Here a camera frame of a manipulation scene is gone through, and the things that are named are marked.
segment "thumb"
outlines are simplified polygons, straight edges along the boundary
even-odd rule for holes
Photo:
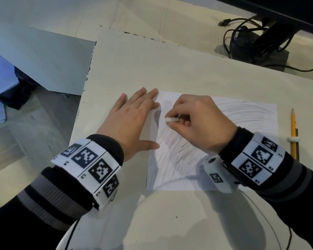
[[[179,122],[170,122],[167,124],[169,128],[175,130],[183,138],[190,141],[192,137],[192,129],[188,126],[180,124]]]
[[[150,141],[150,140],[139,140],[137,152],[156,150],[159,147],[160,147],[160,145],[157,142]]]

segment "black sweater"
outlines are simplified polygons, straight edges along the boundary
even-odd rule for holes
[[[239,180],[255,190],[281,220],[313,248],[313,172],[286,153],[282,164],[259,187],[239,175],[230,164],[253,134],[238,128],[219,154]],[[109,137],[91,135],[123,164],[120,145]],[[16,197],[0,208],[0,239],[5,249],[55,249],[69,227],[92,209],[92,195],[61,168],[46,168]]]

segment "person's left hand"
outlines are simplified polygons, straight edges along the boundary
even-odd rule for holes
[[[146,89],[141,88],[128,101],[123,93],[96,132],[113,138],[121,145],[124,161],[131,159],[137,152],[160,147],[156,142],[139,140],[147,115],[160,105],[153,101],[158,92],[153,89],[146,94]]]

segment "marble floor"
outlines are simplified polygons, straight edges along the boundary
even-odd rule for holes
[[[0,123],[0,207],[29,185],[69,145],[80,96],[39,86],[20,109],[6,107]]]

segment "gray stripe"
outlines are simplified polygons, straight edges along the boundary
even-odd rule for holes
[[[64,224],[59,219],[44,210],[37,202],[31,199],[24,190],[22,190],[17,197],[28,210],[54,229],[66,232],[71,227],[71,225]]]
[[[271,201],[271,202],[285,202],[285,201],[289,201],[293,198],[296,198],[297,196],[299,196],[301,193],[303,193],[305,191],[305,189],[307,189],[309,183],[311,182],[311,179],[312,179],[312,175],[313,175],[313,172],[312,170],[306,168],[306,176],[305,176],[305,179],[303,180],[303,182],[301,183],[301,185],[294,191],[292,192],[291,194],[289,194],[288,196],[286,197],[282,197],[282,198],[279,198],[279,199],[271,199],[271,198],[263,198],[267,201]]]
[[[259,195],[275,195],[287,190],[296,183],[303,167],[304,166],[300,162],[298,162],[297,160],[293,160],[291,170],[283,180],[281,180],[277,185],[273,186],[270,189],[257,191],[256,193],[258,193]]]
[[[39,175],[31,186],[50,204],[69,217],[78,219],[88,212],[43,175]]]

